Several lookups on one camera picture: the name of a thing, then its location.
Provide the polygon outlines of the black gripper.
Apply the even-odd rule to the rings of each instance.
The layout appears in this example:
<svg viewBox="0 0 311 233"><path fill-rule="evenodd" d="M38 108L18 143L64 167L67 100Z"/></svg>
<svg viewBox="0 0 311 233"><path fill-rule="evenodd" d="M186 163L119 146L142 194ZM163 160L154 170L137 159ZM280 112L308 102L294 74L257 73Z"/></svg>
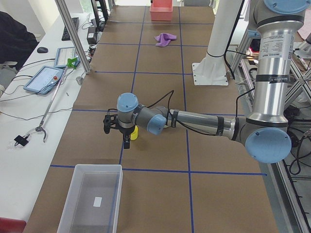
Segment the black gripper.
<svg viewBox="0 0 311 233"><path fill-rule="evenodd" d="M119 131L123 135L123 148L124 149L130 149L130 137L131 133L134 131L134 127L125 128L120 126Z"/></svg>

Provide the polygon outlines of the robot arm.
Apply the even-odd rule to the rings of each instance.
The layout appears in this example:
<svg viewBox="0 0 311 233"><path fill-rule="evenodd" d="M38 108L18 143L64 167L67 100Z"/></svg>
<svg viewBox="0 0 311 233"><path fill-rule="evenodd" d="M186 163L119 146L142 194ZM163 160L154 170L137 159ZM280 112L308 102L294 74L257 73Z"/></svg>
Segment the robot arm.
<svg viewBox="0 0 311 233"><path fill-rule="evenodd" d="M294 34L303 26L308 0L254 0L249 24L260 34L259 65L254 104L246 118L226 119L157 106L148 108L136 95L118 97L117 125L129 148L135 126L160 134L177 124L195 132L225 136L243 144L248 154L262 163L276 163L288 156L292 142L284 117L285 95L290 76Z"/></svg>

